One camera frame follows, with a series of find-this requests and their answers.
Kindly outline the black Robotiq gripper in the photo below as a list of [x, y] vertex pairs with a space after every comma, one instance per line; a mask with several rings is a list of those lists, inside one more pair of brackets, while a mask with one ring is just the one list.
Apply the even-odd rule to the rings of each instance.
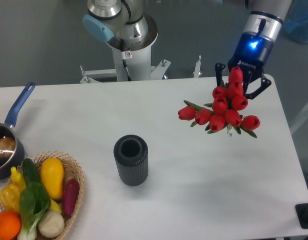
[[233, 57], [227, 65], [217, 62], [215, 64], [216, 84], [218, 87], [225, 87], [222, 72], [226, 69], [231, 70], [239, 66], [242, 71], [253, 72], [252, 79], [260, 79], [260, 86], [251, 93], [246, 93], [247, 99], [255, 99], [268, 87], [272, 82], [264, 74], [264, 66], [272, 50], [273, 42], [263, 37], [256, 37], [249, 33], [243, 33], [239, 39]]

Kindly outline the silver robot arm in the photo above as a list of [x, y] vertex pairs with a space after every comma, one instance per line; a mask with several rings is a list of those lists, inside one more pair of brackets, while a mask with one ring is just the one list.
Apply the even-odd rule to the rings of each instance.
[[[263, 72], [273, 44], [289, 10], [290, 1], [245, 1], [251, 12], [236, 50], [227, 64], [215, 66], [216, 82], [222, 80], [224, 69], [242, 69], [243, 88], [259, 79], [260, 87], [245, 97], [252, 100], [271, 85]], [[113, 53], [116, 78], [120, 82], [160, 80], [169, 67], [162, 60], [151, 65], [151, 47], [158, 37], [155, 20], [143, 10], [141, 0], [90, 0], [83, 16], [85, 29], [94, 38], [105, 42]]]

